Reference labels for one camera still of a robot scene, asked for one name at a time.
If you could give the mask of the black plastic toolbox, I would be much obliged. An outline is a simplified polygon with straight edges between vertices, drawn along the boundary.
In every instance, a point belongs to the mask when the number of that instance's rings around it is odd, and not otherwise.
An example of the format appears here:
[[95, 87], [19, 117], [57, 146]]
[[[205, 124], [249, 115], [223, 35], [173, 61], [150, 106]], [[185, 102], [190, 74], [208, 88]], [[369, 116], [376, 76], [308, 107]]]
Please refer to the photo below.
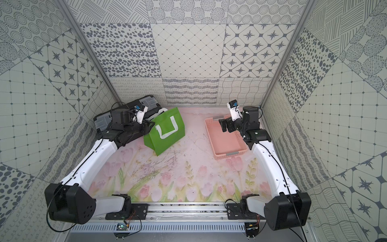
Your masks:
[[166, 112], [153, 95], [147, 95], [129, 103], [116, 102], [111, 109], [105, 113], [97, 115], [94, 118], [94, 124], [97, 130], [97, 139], [108, 139], [115, 142], [117, 147], [138, 139], [130, 136], [130, 128], [136, 122], [135, 106], [145, 105], [148, 111], [144, 115], [144, 120], [151, 121], [158, 115]]

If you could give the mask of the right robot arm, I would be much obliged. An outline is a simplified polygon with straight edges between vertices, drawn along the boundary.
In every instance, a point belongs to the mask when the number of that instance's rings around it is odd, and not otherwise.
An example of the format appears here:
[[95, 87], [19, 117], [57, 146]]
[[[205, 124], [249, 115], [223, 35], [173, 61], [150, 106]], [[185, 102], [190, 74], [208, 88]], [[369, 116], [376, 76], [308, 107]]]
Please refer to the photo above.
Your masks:
[[231, 116], [220, 119], [222, 131], [240, 133], [266, 173], [272, 196], [267, 202], [257, 194], [244, 195], [242, 213], [263, 216], [273, 231], [305, 226], [311, 198], [291, 180], [276, 154], [269, 133], [260, 127], [263, 111], [256, 106], [245, 106], [240, 110], [236, 100], [228, 102], [227, 107]]

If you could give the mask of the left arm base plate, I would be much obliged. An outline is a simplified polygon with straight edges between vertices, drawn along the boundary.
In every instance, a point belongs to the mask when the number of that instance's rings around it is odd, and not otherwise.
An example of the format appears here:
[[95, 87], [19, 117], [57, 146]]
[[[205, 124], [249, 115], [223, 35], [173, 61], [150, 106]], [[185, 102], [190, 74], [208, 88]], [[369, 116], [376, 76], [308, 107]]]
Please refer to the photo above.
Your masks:
[[106, 220], [125, 220], [125, 219], [136, 219], [145, 220], [148, 212], [149, 204], [135, 203], [125, 205], [119, 212], [108, 213], [105, 216]]

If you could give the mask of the pink plastic basket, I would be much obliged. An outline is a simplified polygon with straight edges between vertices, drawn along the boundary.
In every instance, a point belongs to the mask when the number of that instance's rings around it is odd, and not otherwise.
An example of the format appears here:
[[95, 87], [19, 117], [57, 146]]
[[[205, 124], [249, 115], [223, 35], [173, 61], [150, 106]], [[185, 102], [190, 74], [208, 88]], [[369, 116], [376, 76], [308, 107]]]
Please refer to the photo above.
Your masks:
[[239, 132], [222, 131], [219, 120], [230, 117], [227, 115], [205, 119], [205, 127], [216, 160], [242, 155], [248, 151], [248, 147]]

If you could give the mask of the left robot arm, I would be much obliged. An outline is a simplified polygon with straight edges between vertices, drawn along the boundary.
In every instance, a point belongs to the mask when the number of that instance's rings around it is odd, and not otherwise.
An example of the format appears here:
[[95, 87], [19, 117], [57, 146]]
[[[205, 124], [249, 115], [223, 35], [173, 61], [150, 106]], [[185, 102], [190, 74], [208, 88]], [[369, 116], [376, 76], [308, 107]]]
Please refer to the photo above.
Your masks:
[[100, 133], [85, 158], [60, 183], [45, 189], [46, 220], [86, 224], [91, 218], [106, 215], [112, 219], [128, 219], [133, 210], [127, 194], [95, 199], [88, 194], [95, 177], [120, 148], [150, 132], [154, 122], [144, 118], [148, 107], [116, 108], [110, 112], [111, 122]]

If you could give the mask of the green insulated delivery bag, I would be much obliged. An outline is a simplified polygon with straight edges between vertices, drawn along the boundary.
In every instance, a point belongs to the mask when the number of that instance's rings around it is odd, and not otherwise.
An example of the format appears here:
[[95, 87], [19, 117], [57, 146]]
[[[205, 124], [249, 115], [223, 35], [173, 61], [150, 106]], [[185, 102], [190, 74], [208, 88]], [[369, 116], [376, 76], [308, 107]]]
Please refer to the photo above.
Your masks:
[[144, 145], [157, 156], [185, 136], [185, 125], [177, 107], [167, 110], [152, 120], [155, 125], [144, 136]]

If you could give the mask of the aluminium mounting rail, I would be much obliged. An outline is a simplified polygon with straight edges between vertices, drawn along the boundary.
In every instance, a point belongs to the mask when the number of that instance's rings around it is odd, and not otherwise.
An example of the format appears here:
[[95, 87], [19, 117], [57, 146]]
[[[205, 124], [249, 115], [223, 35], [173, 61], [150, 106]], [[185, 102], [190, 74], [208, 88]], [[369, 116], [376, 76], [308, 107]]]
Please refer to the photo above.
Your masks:
[[149, 204], [146, 219], [152, 216], [161, 216], [169, 219], [217, 219], [221, 217], [227, 218], [227, 212], [225, 208], [226, 203], [211, 203], [211, 204]]

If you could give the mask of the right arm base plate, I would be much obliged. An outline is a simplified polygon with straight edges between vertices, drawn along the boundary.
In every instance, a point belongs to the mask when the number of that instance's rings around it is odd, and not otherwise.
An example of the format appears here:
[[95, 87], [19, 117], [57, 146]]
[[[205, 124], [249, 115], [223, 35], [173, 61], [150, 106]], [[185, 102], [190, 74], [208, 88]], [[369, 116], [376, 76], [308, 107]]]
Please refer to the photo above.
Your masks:
[[257, 220], [258, 215], [250, 212], [247, 208], [242, 208], [239, 203], [226, 203], [225, 204], [228, 220]]

